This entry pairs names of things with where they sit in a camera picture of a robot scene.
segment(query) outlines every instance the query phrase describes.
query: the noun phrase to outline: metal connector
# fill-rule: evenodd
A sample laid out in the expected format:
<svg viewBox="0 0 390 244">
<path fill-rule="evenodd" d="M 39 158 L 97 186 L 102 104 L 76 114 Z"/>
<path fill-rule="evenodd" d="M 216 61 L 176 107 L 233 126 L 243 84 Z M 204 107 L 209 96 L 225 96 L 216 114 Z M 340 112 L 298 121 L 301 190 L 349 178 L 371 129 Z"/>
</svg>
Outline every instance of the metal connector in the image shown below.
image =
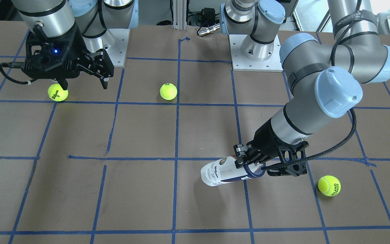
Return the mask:
<svg viewBox="0 0 390 244">
<path fill-rule="evenodd" d="M 221 24 L 216 24 L 214 26 L 207 27 L 206 29 L 198 31 L 198 35 L 200 37 L 205 36 L 207 34 L 210 34 L 212 32 L 217 31 L 218 29 L 221 29 Z"/>
</svg>

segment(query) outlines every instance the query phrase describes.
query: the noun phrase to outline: cable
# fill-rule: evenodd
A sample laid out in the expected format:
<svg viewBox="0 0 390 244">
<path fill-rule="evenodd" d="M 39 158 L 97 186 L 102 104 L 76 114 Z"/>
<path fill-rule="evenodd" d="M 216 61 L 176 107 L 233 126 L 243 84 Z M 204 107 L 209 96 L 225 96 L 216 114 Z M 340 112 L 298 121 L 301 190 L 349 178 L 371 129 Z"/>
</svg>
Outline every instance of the cable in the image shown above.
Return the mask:
<svg viewBox="0 0 390 244">
<path fill-rule="evenodd" d="M 283 163 L 283 164 L 280 164 L 280 165 L 271 165 L 271 166 L 263 167 L 263 170 L 279 169 L 279 168 L 289 167 L 289 166 L 292 166 L 292 165 L 297 165 L 297 164 L 306 162 L 308 160 L 317 159 L 317 158 L 319 158 L 321 156 L 324 156 L 324 155 L 326 155 L 328 153 L 331 153 L 331 152 L 337 150 L 338 148 L 342 147 L 342 145 L 344 145 L 346 142 L 348 142 L 348 140 L 350 140 L 350 138 L 354 135 L 354 132 L 356 131 L 356 114 L 354 113 L 354 110 L 352 108 L 350 108 L 350 113 L 351 113 L 351 119 L 352 119 L 352 124 L 353 124 L 352 127 L 351 127 L 351 131 L 350 131 L 350 133 L 348 133 L 347 137 L 344 138 L 337 145 L 334 145 L 333 147 L 331 147 L 331 148 L 329 148 L 329 149 L 327 149 L 325 151 L 322 151 L 321 153 L 318 153 L 318 154 L 315 154 L 315 155 L 312 155 L 312 156 L 309 156 L 309 157 L 306 157 L 306 158 L 303 158 L 303 159 L 298 159 L 298 160 L 286 162 L 286 163 Z"/>
<path fill-rule="evenodd" d="M 9 81 L 15 82 L 20 85 L 30 85 L 31 83 L 35 82 L 37 79 L 31 79 L 29 81 L 19 81 L 17 79 L 13 79 L 8 74 L 5 73 L 3 68 L 12 68 L 12 63 L 11 62 L 2 62 L 0 63 L 0 72 L 3 74 L 3 76 L 8 79 Z"/>
<path fill-rule="evenodd" d="M 361 4 L 362 4 L 362 0 L 357 0 L 357 4 L 356 4 L 356 11 L 359 11 L 359 9 L 361 8 Z M 342 39 L 344 38 L 345 34 L 350 30 L 350 28 L 353 26 L 354 23 L 356 22 L 359 22 L 360 20 L 354 20 L 352 21 L 348 26 L 347 28 L 344 30 L 344 32 L 340 35 L 340 37 L 338 38 L 338 40 L 335 42 L 335 44 L 333 45 L 333 48 L 332 48 L 332 52 L 331 52 L 331 55 L 330 55 L 330 60 L 331 60 L 331 65 L 332 66 L 335 66 L 335 54 L 336 54 L 336 48 L 338 47 L 339 43 L 342 41 Z"/>
</svg>

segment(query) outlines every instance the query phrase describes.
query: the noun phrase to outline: yellow tennis ball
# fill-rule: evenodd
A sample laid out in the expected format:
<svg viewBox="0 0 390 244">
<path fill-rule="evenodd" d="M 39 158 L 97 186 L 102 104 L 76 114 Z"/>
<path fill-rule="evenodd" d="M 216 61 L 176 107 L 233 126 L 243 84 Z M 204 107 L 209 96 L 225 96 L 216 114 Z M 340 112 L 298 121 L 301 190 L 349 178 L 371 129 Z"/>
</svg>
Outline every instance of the yellow tennis ball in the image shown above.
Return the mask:
<svg viewBox="0 0 390 244">
<path fill-rule="evenodd" d="M 160 88 L 160 96 L 165 100 L 173 100 L 177 96 L 177 88 L 171 83 L 166 83 Z"/>
<path fill-rule="evenodd" d="M 319 180 L 319 190 L 323 195 L 332 197 L 341 190 L 341 183 L 334 176 L 323 176 Z"/>
<path fill-rule="evenodd" d="M 68 96 L 68 90 L 63 90 L 59 84 L 53 84 L 48 89 L 49 98 L 61 102 L 64 101 Z"/>
</svg>

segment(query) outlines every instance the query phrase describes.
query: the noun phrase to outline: light blue joint cap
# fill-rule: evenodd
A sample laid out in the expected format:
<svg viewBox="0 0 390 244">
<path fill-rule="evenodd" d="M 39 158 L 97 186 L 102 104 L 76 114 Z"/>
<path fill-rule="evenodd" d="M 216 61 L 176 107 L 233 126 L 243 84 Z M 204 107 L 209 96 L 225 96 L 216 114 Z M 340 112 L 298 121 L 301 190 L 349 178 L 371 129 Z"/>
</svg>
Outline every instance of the light blue joint cap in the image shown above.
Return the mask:
<svg viewBox="0 0 390 244">
<path fill-rule="evenodd" d="M 98 0 L 70 0 L 68 4 L 73 12 L 73 16 L 80 17 L 94 8 L 97 1 Z"/>
<path fill-rule="evenodd" d="M 299 46 L 300 44 L 311 40 L 317 41 L 313 36 L 311 36 L 311 34 L 308 33 L 295 34 L 285 40 L 279 50 L 282 67 L 284 67 L 284 61 L 287 58 L 288 54 L 290 54 L 291 51 L 294 50 L 294 48 L 297 48 L 297 46 Z"/>
<path fill-rule="evenodd" d="M 390 46 L 383 45 L 387 48 L 387 58 L 381 71 L 367 83 L 385 82 L 390 79 Z"/>
<path fill-rule="evenodd" d="M 260 0 L 258 3 L 260 12 L 275 24 L 282 24 L 285 18 L 285 9 L 275 0 Z"/>
<path fill-rule="evenodd" d="M 343 116 L 363 96 L 359 82 L 338 66 L 332 66 L 319 74 L 314 91 L 320 108 L 331 118 Z"/>
<path fill-rule="evenodd" d="M 132 18 L 130 19 L 129 29 L 135 29 L 139 23 L 139 3 L 138 0 L 134 0 Z"/>
<path fill-rule="evenodd" d="M 224 35 L 229 35 L 228 33 L 228 30 L 226 29 L 226 13 L 224 11 L 224 8 L 225 8 L 225 4 L 221 4 L 221 33 L 224 34 Z"/>
</svg>

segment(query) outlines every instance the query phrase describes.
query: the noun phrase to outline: metal base plate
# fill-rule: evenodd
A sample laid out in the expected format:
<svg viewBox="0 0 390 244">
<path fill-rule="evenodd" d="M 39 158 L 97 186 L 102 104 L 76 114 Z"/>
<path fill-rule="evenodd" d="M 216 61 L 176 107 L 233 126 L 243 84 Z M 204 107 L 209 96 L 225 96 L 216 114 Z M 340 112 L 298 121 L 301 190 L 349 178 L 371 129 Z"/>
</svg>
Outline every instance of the metal base plate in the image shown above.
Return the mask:
<svg viewBox="0 0 390 244">
<path fill-rule="evenodd" d="M 115 68 L 123 68 L 126 60 L 127 45 L 129 43 L 130 29 L 109 29 L 115 38 L 115 44 L 106 51 Z"/>
<path fill-rule="evenodd" d="M 229 35 L 231 58 L 233 70 L 238 71 L 261 71 L 261 72 L 282 72 L 282 64 L 279 57 L 280 43 L 278 36 L 275 37 L 274 51 L 272 56 L 266 61 L 254 61 L 245 57 L 240 50 L 246 35 Z"/>
</svg>

